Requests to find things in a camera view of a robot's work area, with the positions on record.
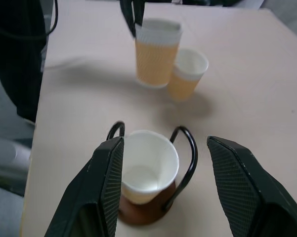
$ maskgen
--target white paper cup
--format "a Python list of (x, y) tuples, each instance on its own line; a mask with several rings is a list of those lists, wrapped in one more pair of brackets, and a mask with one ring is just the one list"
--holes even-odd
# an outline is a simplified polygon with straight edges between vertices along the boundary
[(209, 66), (207, 57), (193, 49), (180, 48), (167, 86), (174, 101), (190, 98)]
[(178, 153), (168, 138), (147, 130), (125, 137), (122, 194), (130, 202), (150, 202), (173, 183), (178, 169)]
[(162, 88), (170, 80), (178, 51), (182, 27), (164, 19), (144, 19), (136, 25), (136, 74), (138, 82), (150, 88)]

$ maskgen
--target black cable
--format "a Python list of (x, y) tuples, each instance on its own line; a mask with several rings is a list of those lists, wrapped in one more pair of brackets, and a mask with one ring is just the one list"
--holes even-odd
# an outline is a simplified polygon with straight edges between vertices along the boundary
[(55, 2), (55, 21), (54, 21), (54, 25), (53, 27), (50, 29), (50, 31), (48, 31), (47, 33), (45, 33), (44, 35), (41, 36), (18, 36), (18, 35), (14, 35), (12, 33), (9, 33), (7, 31), (5, 31), (4, 29), (0, 28), (0, 34), (4, 35), (6, 37), (15, 39), (15, 40), (41, 40), (41, 39), (45, 39), (47, 36), (49, 36), (56, 28), (57, 23), (58, 23), (58, 2), (57, 0), (54, 0)]

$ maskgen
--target table surface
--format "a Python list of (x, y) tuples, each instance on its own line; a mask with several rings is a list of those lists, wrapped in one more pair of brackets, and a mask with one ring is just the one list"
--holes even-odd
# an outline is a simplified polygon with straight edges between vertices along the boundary
[[(170, 137), (177, 125), (192, 132), (199, 164), (188, 187), (159, 222), (140, 228), (120, 221), (116, 236), (232, 236), (220, 205), (209, 134), (248, 147), (297, 202), (297, 37), (267, 10), (146, 4), (145, 17), (183, 25), (182, 47), (210, 62), (185, 103), (164, 89), (135, 83), (134, 41), (118, 2), (62, 0), (48, 42), (23, 237), (43, 237), (70, 181), (105, 140), (112, 124), (126, 133), (149, 129)], [(177, 180), (190, 162), (189, 144), (175, 142)]]

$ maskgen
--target white object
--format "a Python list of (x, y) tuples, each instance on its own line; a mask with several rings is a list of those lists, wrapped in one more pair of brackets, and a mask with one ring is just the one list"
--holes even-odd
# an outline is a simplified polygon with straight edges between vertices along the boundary
[(178, 169), (177, 151), (163, 135), (140, 130), (125, 138), (122, 193), (131, 202), (151, 201), (173, 183)]
[(200, 80), (209, 67), (205, 54), (189, 48), (180, 48), (174, 65), (174, 73), (185, 80)]
[(166, 19), (144, 19), (135, 30), (137, 41), (160, 46), (179, 44), (182, 36), (181, 24)]
[[(145, 16), (181, 22), (180, 45), (210, 62), (194, 96), (176, 105), (166, 91), (134, 82), (134, 41), (120, 11), (119, 2), (59, 1), (61, 30), (48, 40), (21, 236), (44, 237), (68, 184), (117, 120), (127, 131), (166, 137), (182, 124), (199, 150), (198, 167), (167, 215), (144, 228), (118, 221), (117, 237), (233, 236), (208, 134), (249, 148), (297, 202), (297, 36), (267, 10), (145, 3)], [(191, 151), (182, 134), (174, 145), (181, 180)]]

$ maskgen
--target small paper cup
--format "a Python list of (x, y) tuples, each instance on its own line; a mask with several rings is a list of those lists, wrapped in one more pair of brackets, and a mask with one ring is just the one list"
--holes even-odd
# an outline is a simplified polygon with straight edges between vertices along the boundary
[(209, 66), (207, 57), (193, 49), (180, 48), (167, 86), (174, 101), (186, 101)]
[(136, 25), (136, 75), (149, 88), (165, 87), (171, 76), (182, 27), (164, 19), (144, 19)]
[(170, 140), (140, 130), (125, 137), (122, 194), (134, 204), (146, 204), (169, 187), (179, 170), (179, 157)]

